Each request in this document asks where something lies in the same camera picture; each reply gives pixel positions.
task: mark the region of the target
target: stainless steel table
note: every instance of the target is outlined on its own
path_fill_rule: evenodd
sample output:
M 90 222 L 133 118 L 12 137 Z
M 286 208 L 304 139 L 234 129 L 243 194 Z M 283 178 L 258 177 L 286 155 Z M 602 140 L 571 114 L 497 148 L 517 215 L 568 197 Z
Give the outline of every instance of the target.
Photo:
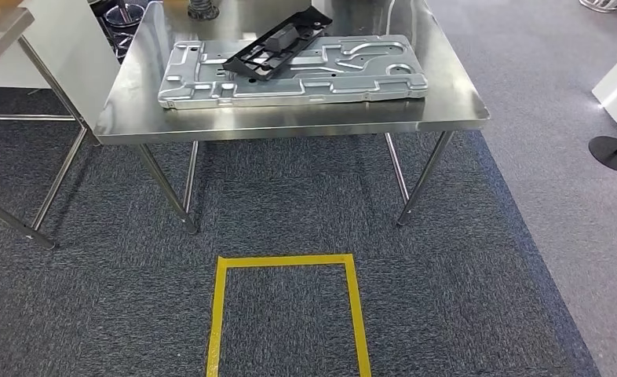
M 42 225 L 43 220 L 45 219 L 47 212 L 52 205 L 54 198 L 56 197 L 61 183 L 70 169 L 71 164 L 73 163 L 73 159 L 75 158 L 82 141 L 86 137 L 90 137 L 89 127 L 84 122 L 84 118 L 80 115 L 79 110 L 73 105 L 70 98 L 68 98 L 67 94 L 61 88 L 59 82 L 54 78 L 49 69 L 42 62 L 38 54 L 35 52 L 33 46 L 29 44 L 27 39 L 22 35 L 22 33 L 31 25 L 34 21 L 34 17 L 31 15 L 28 9 L 26 8 L 10 8 L 4 9 L 0 11 L 0 56 L 15 42 L 20 44 L 20 47 L 27 55 L 31 63 L 38 69 L 38 72 L 41 76 L 47 81 L 49 87 L 52 88 L 54 93 L 59 97 L 59 100 L 64 105 L 64 107 L 68 110 L 70 115 L 21 115 L 21 114 L 10 114 L 3 115 L 0 114 L 0 121 L 53 121 L 53 122 L 77 122 L 80 125 L 80 131 L 78 132 L 77 137 L 73 141 L 73 145 L 71 146 L 64 163 L 62 164 L 59 173 L 54 178 L 54 182 L 49 188 L 49 192 L 47 193 L 45 199 L 34 218 L 34 222 L 29 226 L 24 224 L 18 218 L 15 218 L 10 213 L 5 211 L 0 207 L 0 219 L 12 226 L 19 232 L 23 233 L 27 238 L 31 240 L 35 240 L 40 245 L 46 248 L 54 248 L 55 242 L 47 238 L 45 235 L 39 232 L 39 229 Z
M 200 110 L 160 107 L 156 97 L 175 42 L 255 39 L 311 4 L 334 19 L 330 35 L 406 35 L 429 80 L 426 99 Z M 480 129 L 489 118 L 487 108 L 424 0 L 223 0 L 219 8 L 221 14 L 216 20 L 199 22 L 186 16 L 184 1 L 150 3 L 93 130 L 103 144 L 137 146 L 144 164 L 189 232 L 197 232 L 188 216 L 188 207 L 201 141 L 385 134 L 406 203 L 398 221 L 402 225 L 454 132 Z M 409 194 L 391 133 L 422 131 L 442 134 Z M 193 142 L 183 203 L 146 146 L 166 141 Z

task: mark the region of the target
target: metal leg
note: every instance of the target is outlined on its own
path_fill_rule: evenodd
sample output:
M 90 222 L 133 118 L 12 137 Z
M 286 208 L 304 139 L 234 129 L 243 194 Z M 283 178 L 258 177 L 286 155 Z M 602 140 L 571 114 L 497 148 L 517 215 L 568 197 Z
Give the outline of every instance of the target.
M 200 144 L 198 141 L 193 141 L 191 149 L 191 158 L 188 161 L 188 175 L 186 176 L 186 188 L 184 190 L 184 212 L 188 213 L 191 207 L 191 195 L 193 193 L 193 181 L 195 179 L 195 163 L 198 160 L 198 150 Z
M 450 143 L 452 137 L 454 136 L 454 131 L 443 131 L 440 134 L 440 138 L 436 143 L 436 147 L 433 148 L 433 152 L 431 152 L 431 156 L 429 157 L 429 161 L 424 165 L 424 170 L 422 171 L 422 175 L 419 177 L 419 181 L 416 186 L 413 188 L 413 191 L 408 199 L 406 206 L 403 208 L 403 213 L 399 217 L 399 220 L 396 221 L 398 225 L 406 225 L 408 218 L 412 213 L 412 209 L 414 205 L 419 200 L 419 196 L 422 194 L 422 189 L 424 188 L 424 184 L 429 180 L 431 176 L 431 172 L 440 161 L 440 155 L 443 154 L 445 147 Z
M 59 169 L 59 174 L 54 178 L 54 182 L 52 182 L 52 186 L 49 188 L 49 192 L 43 200 L 42 205 L 40 206 L 40 210 L 38 210 L 38 214 L 36 214 L 36 218 L 34 219 L 33 228 L 34 230 L 40 229 L 40 225 L 42 221 L 45 220 L 45 216 L 47 215 L 47 211 L 49 210 L 49 206 L 52 205 L 54 201 L 54 197 L 57 196 L 57 192 L 59 191 L 59 187 L 61 186 L 61 182 L 64 181 L 64 177 L 70 169 L 71 164 L 73 164 L 73 159 L 75 155 L 77 155 L 80 145 L 82 145 L 82 141 L 87 134 L 86 128 L 81 128 L 78 136 L 73 141 L 73 145 L 71 146 L 71 150 L 68 151 L 68 156 L 64 160 L 64 164 L 61 165 L 61 169 Z
M 140 157 L 142 158 L 142 163 L 149 169 L 149 173 L 156 180 L 156 183 L 161 186 L 161 189 L 167 199 L 170 201 L 170 206 L 179 216 L 181 222 L 186 225 L 186 229 L 191 234 L 196 234 L 198 232 L 198 228 L 193 223 L 193 220 L 188 216 L 181 202 L 177 198 L 177 194 L 172 189 L 172 186 L 167 181 L 165 174 L 163 174 L 161 167 L 158 165 L 154 156 L 152 155 L 152 151 L 149 150 L 149 147 L 144 144 L 140 144 L 137 146 L 137 151 L 140 153 Z
M 41 246 L 45 248 L 53 249 L 55 246 L 54 241 L 48 239 L 47 237 L 43 236 L 39 232 L 36 232 L 35 230 L 29 228 L 22 221 L 18 220 L 16 217 L 12 216 L 11 214 L 3 210 L 1 207 L 0 207 L 0 220 L 10 225 L 11 227 L 19 230 L 28 239 L 35 240 L 36 242 L 38 242 Z
M 403 202 L 408 203 L 408 189 L 406 187 L 406 182 L 403 179 L 403 172 L 401 171 L 401 165 L 399 164 L 399 157 L 396 155 L 394 143 L 392 142 L 392 135 L 385 134 L 385 141 L 387 141 L 389 156 L 392 157 L 392 164 L 394 164 L 394 174 L 396 174 L 396 181 L 399 183 L 399 189 L 401 190 Z
M 52 205 L 52 202 L 54 201 L 54 198 L 57 195 L 57 191 L 59 190 L 59 187 L 61 186 L 61 182 L 64 180 L 64 177 L 66 173 L 68 172 L 68 169 L 71 167 L 73 159 L 75 158 L 75 154 L 77 153 L 79 146 L 84 140 L 84 138 L 88 137 L 89 139 L 92 140 L 92 143 L 95 145 L 98 145 L 100 143 L 93 136 L 93 133 L 91 132 L 91 129 L 89 128 L 89 125 L 86 124 L 79 110 L 72 103 L 71 99 L 68 98 L 68 95 L 66 94 L 66 92 L 64 92 L 64 89 L 61 87 L 61 85 L 59 85 L 59 82 L 57 81 L 57 79 L 54 77 L 54 75 L 52 75 L 52 72 L 47 68 L 45 63 L 43 63 L 40 56 L 36 53 L 36 51 L 31 46 L 31 44 L 29 44 L 27 39 L 24 36 L 21 36 L 18 42 L 20 43 L 20 47 L 22 48 L 24 53 L 31 60 L 31 63 L 34 64 L 34 66 L 36 67 L 36 69 L 38 69 L 38 72 L 41 74 L 41 76 L 45 79 L 45 81 L 47 81 L 49 87 L 52 88 L 52 91 L 57 95 L 57 97 L 59 98 L 59 101 L 61 101 L 61 104 L 68 110 L 68 112 L 73 116 L 73 118 L 75 118 L 75 120 L 81 126 L 80 132 L 77 138 L 75 139 L 75 142 L 73 142 L 70 152 L 68 153 L 68 157 L 66 157 L 64 161 L 64 165 L 61 167 L 61 170 L 59 171 L 57 178 L 55 178 L 54 183 L 52 183 L 52 187 L 50 188 L 47 196 L 45 197 L 45 201 L 42 203 L 41 208 L 38 211 L 38 214 L 36 215 L 33 228 L 34 230 L 38 230 L 40 228 L 40 225 L 42 224 L 43 219 L 45 218 L 47 214 L 47 210 L 49 209 L 49 206 Z

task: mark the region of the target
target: blue carpet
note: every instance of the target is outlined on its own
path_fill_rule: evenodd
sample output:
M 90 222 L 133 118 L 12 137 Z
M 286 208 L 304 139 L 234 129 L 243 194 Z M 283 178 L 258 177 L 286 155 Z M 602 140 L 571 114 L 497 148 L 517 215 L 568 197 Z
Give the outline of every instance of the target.
M 57 112 L 0 90 L 0 111 Z M 27 220 L 75 125 L 0 126 L 0 203 Z M 395 141 L 414 182 L 437 134 Z M 190 145 L 153 145 L 180 189 Z M 217 256 L 352 253 L 373 375 L 597 376 L 479 133 L 411 223 L 382 135 L 205 143 L 188 235 L 125 146 L 84 145 L 42 230 L 0 223 L 0 375 L 203 375 Z M 345 273 L 228 274 L 221 375 L 358 375 Z

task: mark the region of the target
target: metal frame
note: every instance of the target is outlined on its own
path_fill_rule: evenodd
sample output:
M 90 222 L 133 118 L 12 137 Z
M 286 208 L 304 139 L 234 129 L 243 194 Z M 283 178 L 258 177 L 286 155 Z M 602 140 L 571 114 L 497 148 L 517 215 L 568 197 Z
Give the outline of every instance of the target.
M 419 177 L 417 184 L 413 187 L 411 194 L 408 194 L 408 188 L 406 186 L 405 179 L 403 178 L 403 172 L 401 171 L 401 165 L 399 163 L 399 156 L 396 154 L 396 149 L 394 148 L 394 142 L 392 140 L 392 135 L 387 133 L 385 134 L 385 141 L 387 142 L 387 147 L 389 149 L 389 156 L 392 158 L 392 164 L 394 166 L 394 174 L 396 175 L 396 182 L 399 185 L 399 190 L 401 192 L 401 197 L 403 198 L 403 212 L 399 216 L 399 219 L 396 221 L 398 226 L 406 225 L 408 219 L 410 218 L 414 206 L 419 201 L 419 197 L 422 194 L 422 190 L 425 188 L 426 182 L 429 180 L 431 173 L 436 168 L 438 162 L 440 161 L 440 157 L 443 155 L 445 148 L 450 144 L 451 139 L 454 136 L 454 131 L 443 131 L 440 133 L 440 137 L 438 137 L 438 142 L 436 146 L 433 147 L 433 151 L 431 152 L 431 156 L 429 160 L 424 165 L 424 169 L 422 170 L 422 175 Z M 137 146 L 137 152 L 142 158 L 142 163 L 147 167 L 149 173 L 156 180 L 156 183 L 159 184 L 160 188 L 165 194 L 166 198 L 170 202 L 170 206 L 177 213 L 181 222 L 184 223 L 186 229 L 190 234 L 196 234 L 198 232 L 198 227 L 195 226 L 195 223 L 188 215 L 191 206 L 191 195 L 193 191 L 193 181 L 195 179 L 195 163 L 197 160 L 199 150 L 199 142 L 193 141 L 193 147 L 191 150 L 191 157 L 188 161 L 188 175 L 186 177 L 186 185 L 184 189 L 184 201 L 183 203 L 179 201 L 176 192 L 172 188 L 172 185 L 167 181 L 165 174 L 163 173 L 161 167 L 156 162 L 154 156 L 152 155 L 152 151 L 149 150 L 149 147 L 145 144 L 140 144 Z
M 403 212 L 399 216 L 399 219 L 396 220 L 396 224 L 398 226 L 403 226 L 407 224 L 408 218 L 411 216 L 413 208 L 415 204 L 417 204 L 419 196 L 422 194 L 422 190 L 425 187 L 424 184 L 429 180 L 431 173 L 436 168 L 436 165 L 440 161 L 440 157 L 443 155 L 443 151 L 445 150 L 447 145 L 450 144 L 453 136 L 454 131 L 443 131 L 442 133 L 440 133 L 440 137 L 438 137 L 438 142 L 436 143 L 436 146 L 433 147 L 433 152 L 431 152 L 429 160 L 426 161 L 426 165 L 424 165 L 422 175 L 419 176 L 419 180 L 414 186 L 412 193 L 408 195 L 406 183 L 403 180 L 403 173 L 401 172 L 401 167 L 399 164 L 399 157 L 396 156 L 396 150 L 394 149 L 391 135 L 385 134 L 385 139 L 387 140 L 387 145 L 389 146 L 389 155 L 392 157 L 392 163 L 394 164 L 394 173 L 396 174 L 396 180 L 399 183 L 399 188 L 401 189 L 401 196 L 403 197 L 403 202 L 405 203 L 405 206 L 403 207 Z
M 73 141 L 73 145 L 71 146 L 68 155 L 66 156 L 63 165 L 61 166 L 59 173 L 54 178 L 52 185 L 49 188 L 49 191 L 43 200 L 40 209 L 38 209 L 38 213 L 36 214 L 34 221 L 30 226 L 25 225 L 21 220 L 15 218 L 10 213 L 6 212 L 0 207 L 0 219 L 4 221 L 6 224 L 10 225 L 14 229 L 22 232 L 27 238 L 31 240 L 35 240 L 41 246 L 53 249 L 56 246 L 56 242 L 50 240 L 38 230 L 40 229 L 43 220 L 47 215 L 47 212 L 52 206 L 55 197 L 59 191 L 59 187 L 61 183 L 64 181 L 66 177 L 66 173 L 71 167 L 75 156 L 79 150 L 80 145 L 86 137 L 91 137 L 96 141 L 97 139 L 91 134 L 91 130 L 89 126 L 86 124 L 84 118 L 80 115 L 79 110 L 73 105 L 71 100 L 68 98 L 66 92 L 61 88 L 57 79 L 52 75 L 47 66 L 42 62 L 41 58 L 35 52 L 33 47 L 29 44 L 27 39 L 24 36 L 20 36 L 17 40 L 20 43 L 20 47 L 24 51 L 24 53 L 29 57 L 34 66 L 38 69 L 38 72 L 42 75 L 42 77 L 47 81 L 48 85 L 54 93 L 59 97 L 61 104 L 68 110 L 71 115 L 0 115 L 0 120 L 25 120 L 25 121 L 52 121 L 52 122 L 66 122 L 66 121 L 76 121 L 80 125 L 80 131 Z
M 179 220 L 184 223 L 186 230 L 188 230 L 188 233 L 190 234 L 196 234 L 198 232 L 198 227 L 195 226 L 195 223 L 191 217 L 188 216 L 188 211 L 191 206 L 191 195 L 193 193 L 193 181 L 195 179 L 195 164 L 198 157 L 198 150 L 199 142 L 193 141 L 191 158 L 188 161 L 188 175 L 186 177 L 186 187 L 184 189 L 184 201 L 180 202 L 176 192 L 172 188 L 172 185 L 167 181 L 161 167 L 156 162 L 154 155 L 152 155 L 152 151 L 149 150 L 149 147 L 146 144 L 140 144 L 137 146 L 137 153 L 142 158 L 142 163 L 147 167 L 147 169 L 149 169 L 149 173 L 156 180 L 156 183 L 159 184 L 163 194 L 165 194 L 166 198 L 170 202 L 170 206 L 174 212 L 177 213 Z

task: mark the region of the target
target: yellow tape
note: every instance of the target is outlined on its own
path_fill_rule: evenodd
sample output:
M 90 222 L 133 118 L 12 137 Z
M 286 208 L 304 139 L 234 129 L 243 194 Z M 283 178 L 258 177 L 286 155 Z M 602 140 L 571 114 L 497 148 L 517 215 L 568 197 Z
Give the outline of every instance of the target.
M 352 258 L 352 254 L 348 254 L 345 260 L 345 280 L 348 282 L 352 329 L 355 332 L 355 347 L 357 351 L 357 363 L 360 365 L 360 376 L 371 377 L 371 363 L 369 362 L 367 334 L 364 331 L 360 287 L 357 285 L 357 272 L 355 271 L 355 260 Z
M 216 284 L 214 285 L 214 307 L 211 311 L 211 335 L 207 352 L 206 376 L 218 377 L 218 358 L 221 355 L 221 328 L 223 326 L 223 302 L 225 300 L 225 273 L 228 263 L 218 257 Z
M 357 286 L 355 260 L 352 254 L 296 255 L 289 257 L 258 258 L 221 258 L 216 267 L 216 284 L 214 285 L 214 307 L 211 313 L 211 335 L 207 351 L 206 375 L 218 377 L 218 359 L 221 355 L 221 329 L 223 326 L 223 304 L 225 301 L 225 276 L 228 268 L 280 267 L 287 265 L 335 265 L 343 264 L 348 285 L 352 328 L 355 333 L 355 347 L 360 376 L 371 377 L 371 363 L 367 348 L 367 336 L 364 331 L 364 318 L 360 301 L 360 289 Z
M 345 263 L 351 254 L 294 255 L 290 257 L 222 258 L 229 268 L 281 267 L 284 265 L 335 265 Z

